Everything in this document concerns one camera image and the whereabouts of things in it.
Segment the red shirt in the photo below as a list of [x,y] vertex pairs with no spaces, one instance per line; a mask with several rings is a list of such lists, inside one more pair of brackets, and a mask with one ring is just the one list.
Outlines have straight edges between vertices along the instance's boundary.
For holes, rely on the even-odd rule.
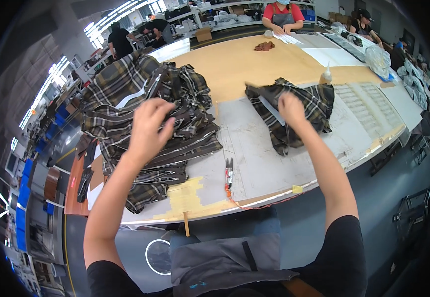
[[[264,15],[263,17],[266,19],[269,19],[270,21],[273,20],[273,14],[274,13],[279,13],[279,14],[288,14],[289,13],[289,9],[288,9],[289,5],[286,5],[286,7],[284,8],[283,11],[281,11],[279,9],[279,7],[277,6],[276,3],[272,3],[266,6],[266,9],[264,10]],[[290,4],[291,6],[291,13],[292,13],[292,18],[294,19],[295,22],[297,21],[304,21],[304,16],[301,13],[301,9],[299,8],[299,6],[297,6],[296,4]]]

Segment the white shelf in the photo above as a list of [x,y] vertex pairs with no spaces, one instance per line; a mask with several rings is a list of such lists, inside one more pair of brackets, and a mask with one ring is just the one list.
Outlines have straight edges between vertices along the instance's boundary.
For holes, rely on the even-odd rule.
[[185,18],[185,17],[191,16],[193,14],[195,14],[195,11],[190,11],[188,13],[184,13],[184,14],[181,14],[179,16],[176,16],[175,18],[168,19],[167,21],[170,23],[170,22],[173,22],[173,21],[176,21],[176,20],[180,20],[181,18]]
[[232,24],[232,25],[227,25],[227,26],[223,26],[223,27],[213,27],[212,28],[212,32],[218,31],[218,30],[223,30],[223,29],[230,29],[230,28],[235,28],[235,27],[241,27],[241,26],[248,26],[248,25],[259,25],[262,24],[262,21],[254,21],[254,22],[249,22],[249,23],[236,23],[236,24]]
[[198,11],[203,12],[203,11],[207,11],[210,9],[218,9],[218,8],[223,8],[223,7],[227,7],[227,6],[245,5],[245,4],[263,4],[263,3],[265,3],[265,0],[259,0],[259,1],[248,0],[248,1],[221,3],[221,4],[215,4],[215,5],[208,6],[208,7],[201,7],[198,9]]
[[[274,3],[276,2],[275,0],[267,0],[266,3]],[[291,1],[290,3],[293,4],[302,4],[302,5],[309,5],[309,6],[316,6],[314,3],[307,3],[307,2],[299,2],[299,1]]]

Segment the wooden stick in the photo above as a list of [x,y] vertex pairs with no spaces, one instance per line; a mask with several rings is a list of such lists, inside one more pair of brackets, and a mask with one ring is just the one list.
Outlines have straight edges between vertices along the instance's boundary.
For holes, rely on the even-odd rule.
[[183,224],[185,225],[185,236],[190,237],[190,232],[188,231],[188,216],[187,216],[187,211],[183,212]]

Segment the hand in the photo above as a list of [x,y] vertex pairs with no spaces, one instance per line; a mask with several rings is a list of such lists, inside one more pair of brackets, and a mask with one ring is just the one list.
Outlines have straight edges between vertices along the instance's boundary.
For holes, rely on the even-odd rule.
[[277,109],[282,118],[296,133],[299,132],[299,129],[302,129],[305,123],[308,123],[304,114],[304,104],[291,92],[284,92],[279,96]]
[[274,34],[276,34],[276,35],[283,35],[284,34],[283,29],[277,25],[274,25],[272,27],[272,29],[273,29]]
[[129,159],[144,165],[149,163],[172,137],[175,118],[171,117],[162,130],[159,127],[165,116],[176,106],[161,98],[152,98],[142,103],[132,120],[132,133],[126,154]]
[[292,27],[291,25],[292,24],[286,24],[286,25],[282,26],[282,29],[288,35],[291,35],[291,27]]

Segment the brown plaid garment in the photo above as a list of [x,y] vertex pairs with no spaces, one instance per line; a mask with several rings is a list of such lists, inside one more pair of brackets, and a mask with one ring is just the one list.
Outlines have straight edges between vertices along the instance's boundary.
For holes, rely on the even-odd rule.
[[[278,78],[274,85],[262,86],[266,91],[275,94],[274,100],[269,100],[269,103],[277,109],[277,101],[283,92],[292,92],[304,104],[304,113],[306,119],[311,122],[317,132],[331,132],[329,127],[329,119],[334,107],[334,87],[332,85],[315,85],[305,89],[294,86],[289,81]],[[271,142],[274,149],[281,156],[288,153],[288,144],[292,147],[303,146],[302,140],[295,134],[294,130],[289,127],[289,141],[286,129],[277,119],[269,112],[269,110],[259,100],[259,94],[251,90],[246,90],[246,95],[251,101],[254,109],[261,116],[263,121],[268,125],[270,130]]]
[[176,105],[170,116],[176,118],[174,137],[135,178],[126,207],[139,213],[144,205],[166,198],[168,184],[186,180],[187,160],[222,148],[216,138],[219,127],[206,113],[212,106],[210,88],[192,66],[176,68],[175,63],[160,65],[153,57],[134,52],[104,68],[82,96],[82,131],[100,140],[103,173],[111,175],[127,150],[134,110],[146,95],[132,98],[116,108],[125,97],[151,87],[152,74],[168,68],[162,79],[160,96]]

